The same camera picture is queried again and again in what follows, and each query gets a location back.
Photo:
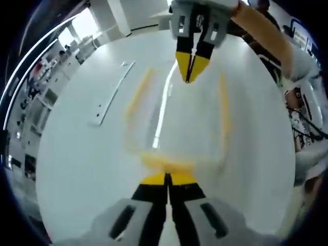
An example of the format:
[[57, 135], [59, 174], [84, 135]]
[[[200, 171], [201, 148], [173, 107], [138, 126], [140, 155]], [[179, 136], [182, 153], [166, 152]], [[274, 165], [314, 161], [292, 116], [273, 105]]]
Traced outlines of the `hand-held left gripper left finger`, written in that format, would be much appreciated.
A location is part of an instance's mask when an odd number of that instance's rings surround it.
[[97, 216], [93, 245], [158, 245], [166, 218], [170, 174], [144, 178], [130, 199], [123, 198]]

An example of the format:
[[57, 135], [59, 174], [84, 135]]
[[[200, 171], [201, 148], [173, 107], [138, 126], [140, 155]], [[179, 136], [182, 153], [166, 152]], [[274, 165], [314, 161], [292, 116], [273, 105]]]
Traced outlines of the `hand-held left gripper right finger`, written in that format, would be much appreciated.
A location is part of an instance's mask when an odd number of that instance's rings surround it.
[[218, 198], [206, 197], [195, 178], [167, 174], [167, 185], [181, 245], [249, 244], [243, 215]]

